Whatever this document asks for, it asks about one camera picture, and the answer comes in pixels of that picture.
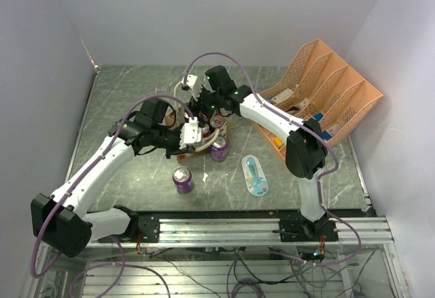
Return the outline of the blue Red Bull can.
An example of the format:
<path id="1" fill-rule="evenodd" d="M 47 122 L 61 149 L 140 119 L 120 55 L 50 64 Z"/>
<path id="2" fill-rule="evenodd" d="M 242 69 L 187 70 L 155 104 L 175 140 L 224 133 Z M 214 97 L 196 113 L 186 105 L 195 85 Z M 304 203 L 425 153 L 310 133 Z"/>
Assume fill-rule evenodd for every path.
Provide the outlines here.
<path id="1" fill-rule="evenodd" d="M 225 125 L 226 121 L 224 120 L 223 117 L 217 115 L 217 116 L 213 116 L 210 119 L 210 127 L 213 129 L 221 129 L 224 125 Z"/>

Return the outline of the watermelon canvas bag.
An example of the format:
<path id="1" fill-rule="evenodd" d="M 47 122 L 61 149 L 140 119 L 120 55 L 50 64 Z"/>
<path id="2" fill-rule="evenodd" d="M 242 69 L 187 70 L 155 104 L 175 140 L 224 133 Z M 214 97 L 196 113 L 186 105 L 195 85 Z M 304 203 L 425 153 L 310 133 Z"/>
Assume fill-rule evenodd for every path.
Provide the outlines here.
<path id="1" fill-rule="evenodd" d="M 192 91 L 192 98 L 186 102 L 186 105 L 194 111 L 196 103 L 199 100 L 200 84 L 196 76 L 189 75 L 187 80 L 188 89 Z M 170 129 L 176 129 L 177 127 L 184 127 L 184 123 L 189 123 L 189 114 L 185 111 L 177 101 L 175 107 L 170 108 L 170 112 L 164 117 L 164 124 L 170 126 Z M 201 111 L 196 110 L 198 113 L 198 130 L 201 131 L 201 141 L 186 146 L 182 149 L 182 152 L 176 156 L 177 162 L 182 164 L 190 159 L 193 159 L 200 154 L 208 154 L 211 152 L 212 144 L 218 142 L 218 136 L 222 136 L 229 143 L 230 139 L 230 121 L 229 116 L 223 115 L 219 109 L 215 110 L 210 117 L 203 114 Z"/>

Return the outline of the purple Fanta can front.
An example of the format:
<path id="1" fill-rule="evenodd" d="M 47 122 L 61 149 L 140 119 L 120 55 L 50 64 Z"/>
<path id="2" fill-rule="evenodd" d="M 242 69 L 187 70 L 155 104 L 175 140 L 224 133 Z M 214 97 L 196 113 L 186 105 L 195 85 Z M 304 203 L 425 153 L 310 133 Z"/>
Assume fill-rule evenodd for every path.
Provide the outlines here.
<path id="1" fill-rule="evenodd" d="M 191 171 L 186 167 L 178 167 L 172 174 L 177 192 L 185 195 L 193 191 L 194 182 Z"/>

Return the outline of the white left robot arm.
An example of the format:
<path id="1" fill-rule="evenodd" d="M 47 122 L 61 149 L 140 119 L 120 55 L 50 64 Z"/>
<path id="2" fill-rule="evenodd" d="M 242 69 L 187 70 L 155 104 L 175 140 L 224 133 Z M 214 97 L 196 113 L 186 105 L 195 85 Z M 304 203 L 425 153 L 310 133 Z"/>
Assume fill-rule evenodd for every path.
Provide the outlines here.
<path id="1" fill-rule="evenodd" d="M 162 148 L 171 157 L 179 151 L 181 127 L 164 125 L 173 106 L 153 98 L 116 122 L 100 148 L 82 168 L 51 195 L 37 195 L 31 202 L 33 234 L 67 257 L 77 256 L 93 240 L 118 236 L 124 242 L 139 233 L 139 215 L 122 205 L 103 212 L 89 208 L 112 177 L 133 157 Z"/>

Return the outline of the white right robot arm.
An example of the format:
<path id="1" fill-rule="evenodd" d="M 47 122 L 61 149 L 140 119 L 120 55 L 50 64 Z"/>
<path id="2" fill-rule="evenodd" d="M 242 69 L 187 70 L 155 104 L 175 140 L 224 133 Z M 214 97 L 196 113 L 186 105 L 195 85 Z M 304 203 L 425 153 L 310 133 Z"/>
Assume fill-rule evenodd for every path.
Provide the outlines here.
<path id="1" fill-rule="evenodd" d="M 285 146 L 285 165 L 298 178 L 302 221 L 301 235 L 317 239 L 328 221 L 323 204 L 320 173 L 323 172 L 327 148 L 321 143 L 321 128 L 316 119 L 308 121 L 289 115 L 269 103 L 251 86 L 237 86 L 225 67 L 218 65 L 205 72 L 211 86 L 207 90 L 202 80 L 192 76 L 183 79 L 183 85 L 192 91 L 193 110 L 211 118 L 219 109 L 248 119 L 277 136 Z"/>

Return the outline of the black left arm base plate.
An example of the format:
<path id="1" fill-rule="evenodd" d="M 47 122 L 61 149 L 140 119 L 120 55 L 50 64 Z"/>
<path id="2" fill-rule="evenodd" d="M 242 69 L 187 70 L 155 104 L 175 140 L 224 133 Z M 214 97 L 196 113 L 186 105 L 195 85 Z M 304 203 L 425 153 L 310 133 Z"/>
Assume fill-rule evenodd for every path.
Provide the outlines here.
<path id="1" fill-rule="evenodd" d="M 123 241 L 157 243 L 160 237 L 160 221 L 151 214 L 127 212 L 127 227 L 117 237 Z"/>

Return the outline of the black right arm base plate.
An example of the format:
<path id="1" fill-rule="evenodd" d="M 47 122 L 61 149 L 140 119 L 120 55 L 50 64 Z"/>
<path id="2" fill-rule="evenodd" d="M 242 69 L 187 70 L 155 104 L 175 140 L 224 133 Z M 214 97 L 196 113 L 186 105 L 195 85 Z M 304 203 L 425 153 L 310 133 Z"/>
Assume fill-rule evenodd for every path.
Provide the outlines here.
<path id="1" fill-rule="evenodd" d="M 337 242 L 336 223 L 323 216 L 311 222 L 303 216 L 284 218 L 279 221 L 279 228 L 272 230 L 280 236 L 282 242 Z"/>

